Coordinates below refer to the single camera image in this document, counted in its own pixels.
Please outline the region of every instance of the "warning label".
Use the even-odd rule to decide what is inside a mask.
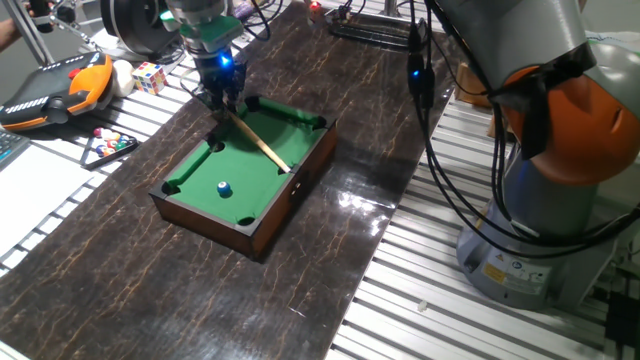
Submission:
[[[482,269],[488,278],[509,289],[535,295],[544,288],[550,271],[549,266],[533,265],[495,249]]]

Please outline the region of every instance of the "cable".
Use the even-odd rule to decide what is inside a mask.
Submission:
[[[427,3],[425,3],[425,6],[427,7],[427,66],[431,67],[431,42],[433,41],[433,32],[431,32],[431,11],[429,11]]]
[[[202,99],[200,99],[199,97],[196,96],[196,94],[189,90],[189,88],[187,88],[184,83],[182,82],[182,80],[184,80],[184,78],[186,78],[187,76],[191,75],[192,72],[196,71],[196,69],[189,69],[185,72],[182,73],[182,75],[180,75],[180,80],[178,81],[178,83],[180,84],[180,87],[182,88],[182,90],[186,91],[187,93],[189,93],[189,95],[191,95],[192,98],[198,99],[201,103],[204,104],[204,102],[202,101]]]
[[[409,1],[409,0],[401,2],[400,4],[396,5],[396,10],[398,10],[398,8],[399,8],[400,6],[402,6],[402,5],[406,5],[406,4],[410,3],[410,2],[411,2],[411,1]]]
[[[409,0],[409,8],[411,11],[411,25],[416,24],[416,9],[413,6],[413,0]]]
[[[498,209],[500,210],[500,213],[502,213],[502,216],[505,217],[505,219],[507,219],[508,221],[512,220],[511,214],[509,213],[509,210],[507,209],[507,206],[505,204],[504,201],[504,187],[502,184],[502,181],[504,180],[504,167],[505,167],[505,152],[506,152],[506,143],[507,143],[507,134],[506,134],[506,129],[504,126],[504,121],[503,121],[503,117],[502,117],[502,109],[500,108],[500,105],[498,104],[494,104],[493,105],[493,115],[495,118],[495,128],[496,128],[496,146],[499,145],[499,163],[498,163],[498,170],[497,173],[495,174],[496,179],[491,179],[492,181],[492,187],[494,187],[495,190],[495,195],[496,196],[496,201],[497,201],[497,205],[498,205]]]
[[[264,14],[262,13],[262,10],[260,9],[260,6],[258,6],[258,4],[256,3],[256,0],[251,0],[251,3],[253,4],[254,9],[256,9],[256,11],[258,12],[258,15],[260,16],[260,19],[262,19],[262,23],[264,24],[264,28],[267,31],[267,36],[266,37],[259,37],[258,34],[256,34],[255,32],[253,32],[253,30],[250,29],[250,25],[245,25],[244,29],[251,35],[253,35],[254,38],[256,38],[256,40],[259,41],[269,41],[269,39],[271,39],[271,29],[269,28],[269,22],[267,19],[265,19]]]
[[[498,114],[498,118],[499,121],[502,121],[502,116],[501,116],[501,112],[500,110],[498,110],[497,112]],[[419,111],[418,115],[420,117],[419,121],[420,121],[420,125],[421,127],[425,128],[427,127],[427,125],[424,124],[424,120],[421,118],[422,116],[422,112]],[[497,125],[501,130],[504,130],[502,126]],[[501,157],[500,159],[500,164],[498,165],[498,175],[502,176],[503,172],[504,172],[504,151],[505,151],[505,144],[504,142],[500,143],[500,139],[504,139],[504,137],[506,136],[504,134],[504,131],[500,131],[500,133],[502,135],[497,136],[496,138],[496,147],[494,148],[494,170],[496,167],[496,160],[495,158],[497,157]],[[536,246],[540,246],[540,247],[570,247],[570,246],[580,246],[582,245],[583,247],[579,248],[577,251],[581,251],[586,247],[591,247],[591,246],[595,246],[599,243],[602,243],[604,241],[609,240],[612,236],[615,236],[616,234],[618,234],[620,231],[624,230],[626,227],[628,227],[631,223],[633,223],[635,220],[637,220],[640,217],[640,211],[637,211],[638,209],[636,208],[634,210],[635,214],[632,212],[626,216],[620,217],[616,220],[610,221],[609,223],[605,223],[602,225],[598,225],[590,230],[588,230],[587,232],[580,234],[579,236],[573,236],[573,237],[564,237],[564,238],[556,238],[556,237],[546,237],[546,238],[536,238],[536,237],[522,237],[519,236],[517,234],[513,234],[508,230],[505,230],[504,228],[494,224],[493,222],[491,222],[489,219],[487,219],[483,214],[481,214],[479,211],[477,211],[473,205],[471,205],[462,194],[459,193],[459,191],[455,188],[455,186],[453,185],[453,183],[449,180],[448,176],[446,175],[446,173],[444,172],[444,170],[442,169],[442,167],[440,166],[439,162],[437,161],[437,158],[435,156],[435,152],[433,151],[433,148],[431,147],[430,144],[430,139],[429,139],[429,133],[428,130],[425,131],[424,133],[426,142],[427,142],[427,155],[429,157],[430,160],[430,167],[433,168],[434,164],[435,164],[435,168],[438,169],[438,171],[441,173],[441,176],[443,177],[443,179],[445,180],[445,182],[447,183],[447,185],[449,186],[450,190],[452,192],[454,192],[454,194],[456,195],[456,197],[458,197],[458,199],[460,199],[460,201],[463,202],[463,204],[465,204],[465,206],[474,214],[476,215],[479,219],[483,220],[484,222],[486,222],[487,224],[489,224],[490,226],[492,226],[493,228],[495,228],[497,231],[503,233],[504,235],[507,235],[515,240],[524,242],[524,243],[529,243],[532,245],[536,245]],[[436,183],[440,184],[439,179],[437,177],[437,175],[435,174],[435,169],[433,171],[434,176],[434,181],[436,181]],[[498,188],[500,189],[500,193],[501,191],[501,187],[502,187],[502,179],[499,179],[497,181]],[[446,191],[444,190],[444,188],[441,186],[441,184],[439,185],[439,189],[441,192],[443,192],[443,195],[445,197],[448,198],[448,194],[446,193]],[[501,199],[501,194],[500,195],[494,195],[494,197],[496,199]],[[450,201],[450,205],[453,208],[457,209],[457,206]],[[594,234],[594,236],[592,236],[591,238],[585,237],[585,235],[590,235],[590,234]],[[552,254],[553,256],[551,257],[555,257],[555,256],[564,256],[566,254],[569,254],[567,252],[562,252],[562,253],[558,253],[558,254]]]
[[[266,9],[270,8],[271,5],[273,5],[275,3],[276,3],[275,0],[269,1],[267,3],[264,3],[264,4],[260,5],[260,10],[266,10]]]
[[[153,58],[151,60],[158,65],[169,65],[180,60],[180,58],[186,51],[186,47],[181,36],[179,36],[177,39],[178,40],[171,42],[169,46],[167,46],[167,49],[165,49],[165,53],[163,55],[161,55],[159,58]]]
[[[244,28],[245,28],[245,29],[247,29],[247,28],[252,28],[252,27],[255,27],[255,26],[260,26],[260,25],[262,25],[262,24],[265,24],[265,25],[266,25],[266,23],[268,23],[269,21],[271,21],[271,20],[275,19],[275,17],[276,17],[276,16],[278,16],[278,15],[280,14],[280,10],[282,10],[282,4],[283,4],[283,1],[284,1],[284,0],[280,0],[280,2],[279,2],[279,4],[278,4],[278,8],[276,9],[276,12],[274,12],[274,13],[273,13],[273,14],[272,14],[272,15],[271,15],[267,20],[266,20],[266,22],[261,21],[261,22],[259,22],[259,23],[247,24],[247,25],[245,25],[245,26],[244,26]]]
[[[487,95],[488,91],[482,91],[479,93],[473,93],[467,89],[465,89],[462,85],[460,85],[460,83],[458,83],[458,79],[456,74],[453,72],[453,68],[451,67],[451,63],[449,63],[449,59],[447,59],[447,56],[444,54],[444,51],[442,51],[442,48],[440,47],[440,45],[438,44],[438,42],[436,41],[435,38],[432,38],[433,40],[433,44],[436,46],[436,49],[438,49],[438,52],[440,52],[440,55],[442,55],[442,58],[444,59],[444,63],[447,65],[447,69],[449,69],[449,74],[451,74],[451,77],[453,78],[453,82],[456,84],[457,87],[460,88],[460,90],[464,91],[465,93],[469,94],[469,95]]]
[[[427,14],[428,14],[428,17],[427,17],[428,24],[427,24],[427,41],[426,41],[426,44],[430,45],[430,41],[431,40],[434,42],[434,44],[436,45],[438,51],[440,52],[440,54],[442,55],[442,57],[445,60],[445,63],[447,65],[449,73],[451,74],[451,77],[453,78],[453,81],[455,82],[455,84],[462,91],[465,91],[465,92],[467,92],[469,94],[472,94],[472,95],[483,95],[483,94],[486,94],[486,92],[483,92],[483,93],[471,93],[471,92],[467,91],[464,87],[462,87],[462,85],[460,83],[458,83],[457,76],[453,73],[453,69],[452,69],[451,64],[449,63],[449,61],[447,59],[446,54],[444,53],[444,51],[442,50],[442,48],[440,47],[438,42],[435,41],[435,38],[432,36],[433,31],[432,31],[432,24],[431,24],[431,11],[429,11],[430,9],[429,9],[429,4],[428,4],[427,0],[425,0],[424,4],[427,7]],[[428,47],[427,54],[428,54],[428,56],[431,54],[430,46]],[[491,167],[491,191],[492,191],[492,195],[494,197],[494,200],[496,202],[496,205],[498,206],[498,209],[500,210],[500,212],[503,214],[503,216],[508,221],[511,221],[512,220],[511,215],[507,211],[506,205],[504,204],[503,188],[502,188],[502,179],[504,177],[504,156],[505,156],[504,154],[505,154],[506,135],[504,137],[501,136],[504,133],[504,131],[502,130],[502,128],[503,128],[502,122],[501,122],[502,121],[502,116],[501,116],[501,112],[499,110],[497,111],[496,118],[499,119],[499,120],[496,120],[496,122],[500,121],[500,124],[496,125],[497,134],[496,134],[496,137],[495,137],[493,161],[492,161],[492,167]],[[500,229],[497,225],[495,225],[493,227],[496,228],[497,230]]]
[[[417,101],[417,99],[414,98],[414,103],[416,105],[416,111],[418,114],[418,122],[421,124],[424,124],[424,117],[422,115],[422,109],[420,108],[419,105],[419,101]],[[518,257],[524,257],[524,258],[529,258],[529,259],[552,259],[552,258],[557,258],[557,257],[563,257],[563,256],[567,256],[567,255],[571,255],[571,254],[575,254],[577,252],[586,250],[588,248],[597,246],[605,241],[609,241],[608,238],[599,240],[599,241],[593,241],[591,243],[587,243],[584,245],[569,245],[569,246],[562,246],[562,247],[570,247],[570,246],[577,246],[573,249],[570,250],[565,250],[565,251],[559,251],[556,253],[551,253],[551,254],[526,254],[526,253],[521,253],[521,252],[517,252],[517,251],[513,251],[511,249],[508,249],[506,247],[501,246],[500,244],[496,243],[495,241],[491,240],[488,236],[486,236],[480,229],[478,229],[469,219],[467,219],[467,217],[462,213],[462,211],[460,211],[460,209],[458,208],[458,206],[453,202],[453,200],[451,199],[451,197],[449,196],[449,194],[447,193],[447,191],[445,190],[445,188],[443,187],[442,183],[440,182],[439,178],[438,178],[438,174],[436,174],[436,170],[434,167],[434,164],[436,164],[437,166],[437,159],[435,156],[435,151],[433,150],[433,147],[431,145],[431,140],[428,136],[428,128],[426,129],[426,133],[425,133],[425,125],[421,126],[423,128],[423,135],[425,137],[425,143],[426,143],[426,148],[427,148],[427,160],[428,160],[428,165],[429,165],[429,171],[431,172],[431,176],[433,177],[436,185],[438,186],[438,189],[440,190],[440,192],[442,193],[442,195],[445,197],[445,199],[447,200],[447,202],[449,203],[449,206],[451,206],[451,208],[454,210],[454,212],[458,215],[458,217],[460,217],[460,219],[465,223],[465,225],[467,225],[473,232],[475,232],[480,238],[482,238],[484,241],[486,241],[489,245],[493,246],[494,248],[513,255],[513,256],[518,256]],[[633,221],[628,221],[627,220],[627,226],[629,226]]]

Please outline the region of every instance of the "mini pool table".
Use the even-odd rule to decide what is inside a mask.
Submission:
[[[336,146],[335,121],[262,97],[238,116],[289,166],[283,173],[231,120],[150,192],[165,220],[258,259]],[[230,193],[218,190],[220,183]]]

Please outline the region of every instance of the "black cable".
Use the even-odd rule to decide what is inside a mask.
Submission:
[[[499,121],[502,121],[502,116],[501,116],[501,112],[500,110],[498,110],[497,115],[499,116]],[[419,119],[420,121],[420,125],[421,127],[425,127],[426,125],[424,124],[424,121],[422,120],[422,118]],[[493,166],[493,170],[495,170],[495,158],[497,156],[496,152],[498,151],[499,148],[499,152],[502,155],[502,161],[500,162],[499,165],[499,169],[501,169],[501,171],[498,172],[499,175],[503,175],[503,171],[504,171],[504,151],[505,151],[505,145],[504,142],[501,144],[498,144],[499,139],[502,138],[504,139],[504,131],[501,131],[502,136],[499,136],[496,138],[496,147],[494,148],[494,166]],[[428,130],[425,132],[424,134],[426,139],[429,139],[429,134],[428,134]],[[456,197],[458,197],[458,199],[460,199],[460,201],[463,202],[463,204],[465,204],[465,206],[472,212],[474,213],[474,215],[476,215],[479,219],[483,220],[484,222],[486,222],[487,224],[489,224],[490,226],[494,227],[497,231],[503,233],[504,235],[507,235],[515,240],[524,242],[524,243],[529,243],[532,245],[536,245],[536,246],[546,246],[546,247],[569,247],[569,246],[578,246],[578,245],[590,245],[590,246],[595,246],[593,244],[599,244],[603,241],[607,241],[610,239],[611,236],[616,235],[617,233],[619,233],[620,231],[622,231],[624,228],[628,227],[633,221],[635,221],[638,217],[638,215],[640,215],[638,212],[635,214],[635,216],[626,216],[626,217],[622,217],[619,219],[616,219],[614,221],[611,221],[609,223],[606,224],[601,224],[598,225],[592,229],[590,229],[589,231],[585,232],[584,234],[581,234],[579,236],[574,236],[574,237],[565,237],[565,238],[555,238],[555,237],[551,237],[551,238],[535,238],[535,237],[531,237],[531,238],[526,238],[526,237],[522,237],[519,236],[517,234],[513,234],[508,230],[505,230],[504,228],[496,225],[495,223],[491,222],[489,219],[487,219],[483,214],[481,214],[479,211],[477,211],[475,209],[475,207],[473,207],[473,205],[471,205],[462,194],[459,193],[459,191],[455,188],[455,186],[453,185],[453,183],[449,180],[448,176],[446,175],[446,173],[444,172],[444,170],[442,169],[442,167],[440,166],[439,162],[437,161],[437,158],[435,156],[435,152],[433,151],[433,149],[430,146],[430,140],[427,140],[427,150],[428,150],[428,156],[430,157],[430,161],[431,161],[431,167],[433,167],[433,164],[435,163],[436,168],[438,169],[438,171],[441,173],[441,176],[443,177],[443,179],[445,180],[445,182],[447,183],[447,185],[449,186],[449,188],[451,189],[451,191],[453,191],[456,195]],[[439,179],[437,179],[436,175],[435,175],[435,171],[434,171],[434,181],[439,183]],[[499,190],[501,192],[501,186],[502,186],[502,181],[501,179],[498,181],[499,183]],[[443,192],[443,195],[445,195],[445,197],[448,197],[448,194],[446,194],[446,191],[444,190],[443,187],[439,186],[440,190]],[[500,199],[501,198],[501,194],[500,195],[494,195],[494,197],[496,199]],[[453,204],[452,202],[450,202],[450,205],[452,207],[455,207],[455,204]],[[584,238],[584,235],[587,235],[589,233],[596,233],[596,235],[592,238]]]
[[[282,10],[282,4],[283,4],[283,1],[284,1],[284,0],[280,0],[280,2],[278,3],[278,8],[276,9],[276,12],[274,12],[274,13],[273,13],[273,14],[272,14],[268,19],[266,19],[266,21],[264,20],[264,15],[261,15],[262,13],[261,13],[261,12],[258,12],[258,15],[260,15],[260,17],[261,17],[261,19],[262,19],[263,21],[261,21],[261,22],[259,22],[259,23],[247,24],[247,25],[245,25],[245,26],[244,26],[244,28],[245,28],[247,31],[249,31],[249,30],[248,30],[248,28],[252,28],[252,27],[255,27],[255,26],[260,26],[260,25],[262,25],[262,24],[267,25],[267,23],[268,23],[269,21],[271,21],[271,20],[275,19],[275,17],[276,17],[276,16],[278,16],[278,15],[280,14],[280,10]]]
[[[411,11],[411,25],[416,25],[416,9],[413,7],[413,0],[409,0],[409,8]]]
[[[396,10],[398,10],[398,8],[399,8],[400,6],[402,6],[402,5],[406,5],[406,4],[410,3],[410,2],[411,2],[411,1],[409,1],[409,0],[401,2],[400,4],[396,5]]]
[[[453,211],[458,215],[458,217],[460,217],[460,219],[465,223],[466,226],[468,226],[473,232],[475,232],[480,238],[482,238],[484,241],[486,241],[489,245],[493,246],[494,248],[513,255],[513,256],[518,256],[518,257],[524,257],[524,258],[529,258],[529,259],[552,259],[552,258],[558,258],[558,257],[563,257],[563,256],[567,256],[567,255],[571,255],[571,254],[575,254],[577,252],[586,250],[588,248],[600,245],[606,241],[609,241],[610,238],[603,238],[600,239],[598,241],[592,241],[590,243],[584,244],[584,245],[569,245],[569,246],[562,246],[562,247],[571,247],[571,246],[577,246],[573,249],[570,250],[565,250],[565,251],[559,251],[556,253],[551,253],[551,254],[525,254],[525,253],[521,253],[521,252],[517,252],[517,251],[513,251],[510,250],[506,247],[501,246],[500,244],[496,243],[495,241],[491,240],[488,236],[486,236],[480,229],[478,229],[475,224],[473,224],[469,219],[467,219],[467,217],[462,213],[462,211],[460,211],[460,209],[458,208],[458,206],[453,202],[453,200],[451,199],[451,197],[449,196],[449,194],[447,193],[447,191],[445,190],[445,188],[443,187],[442,183],[440,182],[439,178],[438,178],[438,174],[436,173],[436,169],[434,167],[434,163],[437,164],[437,158],[435,156],[435,151],[433,150],[433,147],[431,145],[431,140],[429,138],[429,134],[428,134],[428,127],[426,125],[424,125],[424,117],[422,115],[422,109],[420,108],[419,105],[419,101],[417,101],[417,99],[414,98],[414,103],[416,106],[416,111],[418,114],[418,122],[423,124],[421,125],[422,129],[423,129],[423,135],[425,138],[425,143],[426,143],[426,148],[427,148],[427,160],[428,160],[428,165],[429,165],[429,171],[431,172],[431,176],[433,177],[436,185],[438,186],[438,189],[440,190],[440,192],[442,193],[442,195],[445,197],[445,199],[447,200],[447,202],[449,203],[449,206],[451,206],[451,208],[453,209]],[[633,221],[635,220],[631,220],[631,219],[625,219],[625,227],[628,227],[629,225],[631,225],[633,223]]]
[[[259,41],[269,41],[269,39],[271,39],[271,29],[269,28],[269,22],[267,19],[265,19],[264,14],[262,13],[262,10],[260,10],[260,6],[258,6],[258,4],[256,3],[256,0],[251,0],[251,3],[253,4],[253,7],[256,9],[256,11],[258,12],[258,15],[260,16],[260,19],[262,19],[262,23],[264,24],[264,28],[267,31],[267,36],[266,37],[259,37],[258,34],[256,34],[255,32],[253,32],[253,30],[250,29],[250,25],[245,25],[244,29],[251,35],[253,35],[253,37],[256,38],[256,40]]]
[[[431,42],[433,40],[433,32],[431,32],[431,11],[427,6],[427,66],[431,67]]]
[[[436,41],[435,38],[432,38],[433,40],[433,44],[436,46],[436,49],[438,49],[438,52],[440,52],[440,55],[442,55],[442,58],[444,59],[444,63],[447,65],[447,69],[449,69],[449,74],[451,74],[451,77],[453,78],[453,82],[456,84],[457,87],[460,88],[460,90],[466,92],[469,95],[487,95],[488,91],[482,91],[479,93],[473,93],[467,89],[465,89],[462,85],[460,85],[460,83],[458,83],[458,79],[456,74],[453,72],[453,68],[451,67],[451,63],[449,63],[449,59],[447,59],[447,56],[444,54],[444,51],[442,51],[442,48],[440,47],[440,45],[438,44],[438,42]]]
[[[166,49],[163,51],[163,54],[159,55],[159,57],[150,57],[150,60],[158,65],[169,65],[173,64],[176,61],[180,60],[182,55],[185,53],[186,47],[184,45],[184,40],[181,36],[177,38],[177,40],[172,41]]]
[[[262,5],[260,5],[260,10],[266,10],[266,9],[270,8],[275,3],[276,3],[275,0],[273,0],[273,1],[269,1],[269,2],[267,2],[265,4],[262,4]]]
[[[502,183],[502,181],[504,180],[504,171],[505,171],[504,167],[505,167],[505,152],[506,152],[506,143],[507,143],[507,133],[506,133],[507,130],[504,126],[502,109],[500,108],[500,105],[498,104],[493,105],[493,115],[495,118],[494,125],[496,129],[496,133],[495,133],[496,145],[500,146],[500,153],[498,157],[498,160],[499,160],[498,171],[496,174],[497,180],[495,184],[496,194],[498,195],[496,200],[497,200],[498,209],[502,213],[502,216],[504,216],[505,219],[511,221],[512,220],[511,214],[509,213],[509,209],[507,209],[507,205],[504,201],[504,187]]]
[[[462,51],[466,55],[470,66],[472,68],[477,69],[478,73],[476,73],[476,75],[478,76],[478,79],[480,80],[480,82],[484,85],[487,93],[491,92],[493,89],[491,87],[491,84],[489,83],[488,78],[482,72],[482,69],[480,68],[480,65],[479,65],[478,61],[476,60],[475,56],[471,52],[471,49],[469,49],[467,44],[464,42],[464,40],[462,39],[460,33],[451,25],[451,22],[449,21],[449,19],[447,18],[446,14],[443,12],[443,10],[439,7],[439,5],[434,0],[424,0],[424,3],[425,3],[425,6],[427,6],[427,8],[429,8],[430,11],[434,11],[435,12],[435,14],[438,16],[438,19],[440,20],[440,23],[445,28],[447,33],[450,36],[453,36],[453,38],[456,40],[456,43],[458,43],[458,45],[462,48]],[[448,61],[446,61],[447,58],[446,58],[446,56],[444,56],[445,55],[444,52],[442,51],[442,49],[440,49],[440,47],[439,47],[437,42],[436,42],[436,46],[439,48],[440,53],[445,58],[445,62],[448,62]],[[451,75],[455,79],[456,77],[453,74],[453,70],[451,69],[450,66],[448,68],[449,68],[449,72],[451,73]],[[501,141],[501,139],[502,139],[501,135],[498,134],[497,135],[497,141]],[[498,154],[497,156],[499,156],[500,150],[498,150],[498,152],[494,152],[494,154]],[[499,207],[500,212],[503,213],[505,218],[510,218],[508,210],[506,209],[506,206],[504,205],[504,200],[503,200],[503,197],[502,197],[502,189],[498,189],[498,185],[497,185],[498,184],[498,180],[497,180],[497,176],[498,175],[497,175],[497,173],[500,172],[500,173],[502,173],[504,175],[504,166],[501,167],[502,168],[501,171],[497,171],[496,170],[496,166],[497,166],[497,162],[494,162],[494,166],[492,167],[492,178],[491,178],[491,180],[492,180],[492,182],[491,182],[492,191],[494,192],[494,194],[497,194],[497,196],[494,196],[494,199],[497,202],[497,205]]]

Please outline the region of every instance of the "black device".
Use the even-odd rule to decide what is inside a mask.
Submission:
[[[29,147],[29,139],[0,130],[0,171]]]
[[[12,132],[23,131],[102,109],[111,101],[111,75],[111,58],[100,52],[39,68],[0,108],[0,125]]]
[[[87,142],[80,158],[80,165],[86,170],[94,170],[117,160],[131,153],[140,145],[135,137],[109,129],[98,128],[94,130],[94,135],[96,136]],[[109,142],[111,141],[115,141],[116,144],[110,146]]]
[[[51,13],[49,2],[43,0],[29,0],[29,10],[33,11],[34,17],[48,16]],[[46,23],[36,26],[41,33],[50,33],[53,31],[53,25]]]
[[[160,14],[168,9],[163,0],[100,0],[102,22],[136,54],[156,55],[178,35],[162,25]]]

